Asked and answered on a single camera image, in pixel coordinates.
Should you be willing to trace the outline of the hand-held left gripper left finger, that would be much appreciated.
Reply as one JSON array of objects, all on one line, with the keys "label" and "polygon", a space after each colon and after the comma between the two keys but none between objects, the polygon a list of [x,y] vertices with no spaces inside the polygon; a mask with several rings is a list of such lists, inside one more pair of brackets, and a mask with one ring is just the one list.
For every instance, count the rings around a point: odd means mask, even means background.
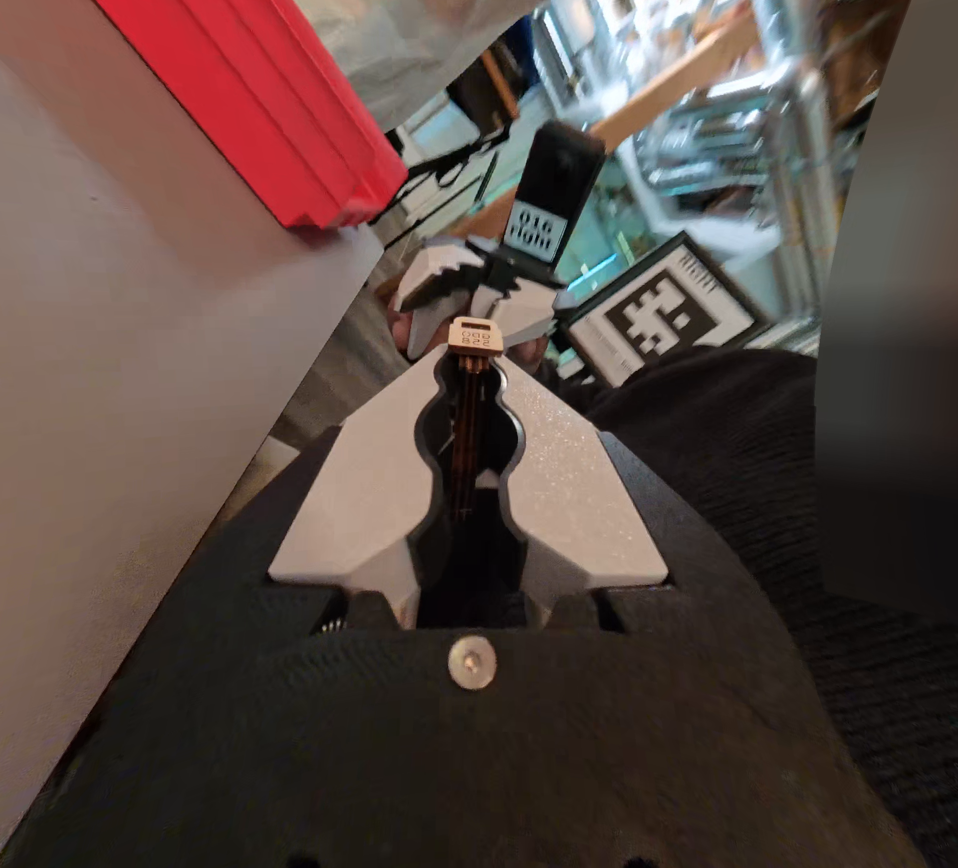
[{"label": "hand-held left gripper left finger", "polygon": [[439,394],[445,354],[435,347],[343,421],[268,568],[272,581],[377,592],[402,629],[415,627],[421,586],[410,537],[434,489],[415,430]]}]

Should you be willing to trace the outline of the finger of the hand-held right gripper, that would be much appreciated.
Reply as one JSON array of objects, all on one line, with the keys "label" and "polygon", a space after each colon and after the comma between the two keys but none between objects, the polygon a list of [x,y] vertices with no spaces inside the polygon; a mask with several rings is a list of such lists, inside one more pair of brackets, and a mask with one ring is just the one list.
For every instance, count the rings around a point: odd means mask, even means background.
[{"label": "finger of the hand-held right gripper", "polygon": [[420,249],[393,300],[399,314],[450,318],[469,308],[485,278],[486,253],[461,239],[441,238]]},{"label": "finger of the hand-held right gripper", "polygon": [[555,326],[556,313],[577,307],[574,293],[527,279],[518,279],[506,293],[480,286],[473,294],[473,317],[491,320],[498,328],[503,347],[516,347],[548,336]]}]

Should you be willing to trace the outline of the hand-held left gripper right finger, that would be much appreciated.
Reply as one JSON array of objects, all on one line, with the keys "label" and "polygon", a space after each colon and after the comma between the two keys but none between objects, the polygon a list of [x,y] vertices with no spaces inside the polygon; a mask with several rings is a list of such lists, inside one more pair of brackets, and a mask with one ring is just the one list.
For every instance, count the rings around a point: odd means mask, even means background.
[{"label": "hand-held left gripper right finger", "polygon": [[479,486],[521,550],[518,588],[545,627],[564,598],[661,587],[669,569],[595,425],[512,360],[482,430]]}]

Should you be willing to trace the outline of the laser-cut wooden puzzle piece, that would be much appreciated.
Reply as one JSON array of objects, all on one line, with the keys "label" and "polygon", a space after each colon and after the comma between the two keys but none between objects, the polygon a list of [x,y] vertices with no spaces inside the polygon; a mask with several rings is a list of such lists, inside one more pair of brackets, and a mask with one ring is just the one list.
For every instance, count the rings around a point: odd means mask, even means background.
[{"label": "laser-cut wooden puzzle piece", "polygon": [[449,504],[452,518],[459,522],[473,510],[485,377],[504,344],[494,322],[460,316],[450,323],[448,345],[457,360]]}]

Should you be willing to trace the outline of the person's right hand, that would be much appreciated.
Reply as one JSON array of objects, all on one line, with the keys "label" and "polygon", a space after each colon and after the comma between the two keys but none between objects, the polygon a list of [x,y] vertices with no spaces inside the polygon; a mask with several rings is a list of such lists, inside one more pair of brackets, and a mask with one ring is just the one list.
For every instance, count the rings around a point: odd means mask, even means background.
[{"label": "person's right hand", "polygon": [[[415,362],[418,356],[413,356],[409,348],[411,333],[413,328],[413,313],[400,313],[390,305],[387,311],[387,323],[390,334],[393,338],[397,351],[410,363]],[[448,343],[449,325],[452,317],[445,318],[432,333],[429,342],[426,344],[422,355],[433,350],[437,346],[445,346]],[[505,355],[511,359],[524,371],[535,374],[540,368],[547,347],[549,336],[543,335],[535,340],[530,340],[506,349]]]}]

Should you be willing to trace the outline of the framed black white marker board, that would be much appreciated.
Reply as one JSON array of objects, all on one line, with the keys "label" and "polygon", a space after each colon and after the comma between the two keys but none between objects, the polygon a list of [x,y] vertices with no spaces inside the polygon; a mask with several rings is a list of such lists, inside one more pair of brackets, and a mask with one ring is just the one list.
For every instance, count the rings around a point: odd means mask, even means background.
[{"label": "framed black white marker board", "polygon": [[638,371],[691,347],[741,347],[767,314],[686,232],[570,310],[555,334],[593,377],[621,387]]}]

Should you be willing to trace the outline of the metal shelf rack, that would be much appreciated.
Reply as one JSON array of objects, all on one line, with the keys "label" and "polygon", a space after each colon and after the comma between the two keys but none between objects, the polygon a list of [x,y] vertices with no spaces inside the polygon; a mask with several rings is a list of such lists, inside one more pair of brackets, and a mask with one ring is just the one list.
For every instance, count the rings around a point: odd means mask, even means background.
[{"label": "metal shelf rack", "polygon": [[837,233],[868,118],[911,0],[628,0],[639,70],[608,118],[749,3],[759,41],[610,155],[627,203],[577,305],[681,232],[767,314],[745,345],[815,354]]}]

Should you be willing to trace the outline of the red plastic bin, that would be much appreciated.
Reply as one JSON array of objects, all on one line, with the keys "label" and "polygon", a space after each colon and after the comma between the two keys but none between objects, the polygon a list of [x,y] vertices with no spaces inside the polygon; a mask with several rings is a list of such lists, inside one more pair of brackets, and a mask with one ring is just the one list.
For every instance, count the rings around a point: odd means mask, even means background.
[{"label": "red plastic bin", "polygon": [[293,0],[93,0],[287,230],[370,223],[408,171]]}]

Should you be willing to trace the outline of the wooden post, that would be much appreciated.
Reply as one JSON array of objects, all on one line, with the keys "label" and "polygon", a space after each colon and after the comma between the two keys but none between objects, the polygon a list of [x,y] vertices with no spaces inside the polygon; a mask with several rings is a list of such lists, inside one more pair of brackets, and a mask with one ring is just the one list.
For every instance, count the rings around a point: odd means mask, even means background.
[{"label": "wooden post", "polygon": [[[813,0],[825,2],[830,0]],[[677,103],[689,92],[714,83],[759,41],[755,14],[749,3],[734,8],[688,53],[653,80],[608,118],[590,128],[610,155],[619,145]]]}]

